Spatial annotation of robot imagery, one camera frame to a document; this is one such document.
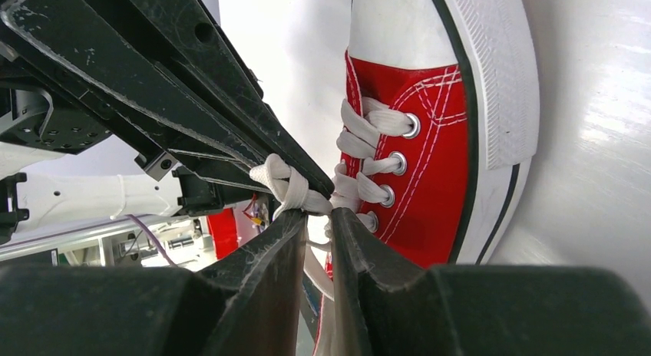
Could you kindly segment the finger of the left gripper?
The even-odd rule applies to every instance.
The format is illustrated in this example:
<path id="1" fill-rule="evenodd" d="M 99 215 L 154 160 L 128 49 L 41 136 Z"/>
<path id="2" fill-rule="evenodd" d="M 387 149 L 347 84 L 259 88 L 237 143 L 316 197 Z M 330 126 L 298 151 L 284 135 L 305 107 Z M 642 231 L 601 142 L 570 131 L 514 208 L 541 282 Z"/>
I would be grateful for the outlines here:
<path id="1" fill-rule="evenodd" d="M 174 216 L 207 216 L 255 196 L 271 197 L 267 188 L 247 180 L 242 170 L 226 161 L 217 164 L 217 170 L 226 174 L 225 180 L 203 180 L 165 152 L 139 153 L 134 161 L 160 185 L 170 183 L 177 189 L 172 194 L 172 203 L 178 208 Z"/>

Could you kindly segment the white shoelace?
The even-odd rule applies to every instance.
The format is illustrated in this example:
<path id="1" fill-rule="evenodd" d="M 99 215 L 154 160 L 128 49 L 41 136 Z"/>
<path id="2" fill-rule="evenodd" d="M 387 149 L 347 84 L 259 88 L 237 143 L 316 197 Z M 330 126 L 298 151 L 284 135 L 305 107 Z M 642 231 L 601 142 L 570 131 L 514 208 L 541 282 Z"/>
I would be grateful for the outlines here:
<path id="1" fill-rule="evenodd" d="M 389 106 L 372 97 L 363 97 L 359 106 L 343 101 L 344 128 L 336 144 L 342 159 L 335 168 L 335 191 L 330 198 L 309 188 L 307 179 L 279 155 L 271 154 L 264 164 L 255 166 L 250 177 L 268 187 L 279 200 L 275 212 L 279 216 L 289 209 L 300 209 L 315 216 L 330 216 L 334 208 L 352 209 L 365 227 L 377 233 L 385 243 L 397 247 L 399 242 L 381 227 L 378 214 L 359 209 L 364 203 L 378 204 L 385 209 L 398 202 L 397 191 L 388 184 L 374 181 L 376 174 L 403 176 L 415 171 L 406 150 L 386 151 L 390 138 L 412 140 L 419 136 L 428 112 L 400 105 Z"/>

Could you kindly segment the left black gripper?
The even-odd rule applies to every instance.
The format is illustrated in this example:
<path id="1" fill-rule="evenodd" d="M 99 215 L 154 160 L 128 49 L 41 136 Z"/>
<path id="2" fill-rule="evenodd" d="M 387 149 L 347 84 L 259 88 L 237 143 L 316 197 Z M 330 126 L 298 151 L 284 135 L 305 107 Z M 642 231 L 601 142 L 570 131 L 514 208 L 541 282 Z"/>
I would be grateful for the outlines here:
<path id="1" fill-rule="evenodd" d="M 200 0 L 1 0 L 1 43 L 4 143 L 77 155 L 112 133 L 145 166 L 257 191 L 275 153 L 333 191 Z"/>

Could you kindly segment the red sneaker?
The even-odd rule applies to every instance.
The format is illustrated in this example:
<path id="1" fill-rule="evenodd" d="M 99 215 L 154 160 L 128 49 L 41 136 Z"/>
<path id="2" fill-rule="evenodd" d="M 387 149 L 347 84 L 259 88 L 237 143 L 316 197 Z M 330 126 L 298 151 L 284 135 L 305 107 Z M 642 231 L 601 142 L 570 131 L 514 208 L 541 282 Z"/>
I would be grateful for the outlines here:
<path id="1" fill-rule="evenodd" d="M 428 112 L 417 138 L 386 147 L 406 150 L 415 171 L 373 177 L 396 189 L 395 207 L 359 209 L 378 214 L 399 246 L 368 231 L 422 269 L 485 263 L 537 149 L 538 76 L 522 0 L 352 0 L 345 71 L 343 101 L 353 106 L 372 97 Z M 332 252 L 325 270 L 315 354 L 336 355 Z"/>

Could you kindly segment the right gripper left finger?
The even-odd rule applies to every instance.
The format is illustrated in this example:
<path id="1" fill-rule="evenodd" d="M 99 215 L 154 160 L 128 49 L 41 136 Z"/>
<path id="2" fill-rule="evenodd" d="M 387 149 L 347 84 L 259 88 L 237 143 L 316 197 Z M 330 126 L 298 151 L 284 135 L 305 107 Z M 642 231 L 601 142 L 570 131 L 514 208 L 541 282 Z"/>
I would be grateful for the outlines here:
<path id="1" fill-rule="evenodd" d="M 3 355 L 293 355 L 306 215 L 225 259 L 178 268 L 1 269 Z"/>

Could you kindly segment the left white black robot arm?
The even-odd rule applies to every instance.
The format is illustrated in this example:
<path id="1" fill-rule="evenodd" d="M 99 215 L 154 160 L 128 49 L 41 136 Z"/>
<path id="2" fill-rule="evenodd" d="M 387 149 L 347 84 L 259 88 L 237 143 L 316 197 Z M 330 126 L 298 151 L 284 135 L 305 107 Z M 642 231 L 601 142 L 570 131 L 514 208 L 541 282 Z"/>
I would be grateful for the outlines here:
<path id="1" fill-rule="evenodd" d="M 2 242 L 217 211 L 271 154 L 331 196 L 201 0 L 1 0 Z"/>

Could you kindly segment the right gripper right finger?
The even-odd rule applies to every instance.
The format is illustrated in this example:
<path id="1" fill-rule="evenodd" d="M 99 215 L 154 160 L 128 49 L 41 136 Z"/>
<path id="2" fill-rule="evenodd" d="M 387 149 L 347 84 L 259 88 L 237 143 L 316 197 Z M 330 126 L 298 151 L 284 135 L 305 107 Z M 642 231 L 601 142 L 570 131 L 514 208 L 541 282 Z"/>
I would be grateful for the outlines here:
<path id="1" fill-rule="evenodd" d="M 332 213 L 336 355 L 648 355 L 650 316 L 603 269 L 422 269 Z"/>

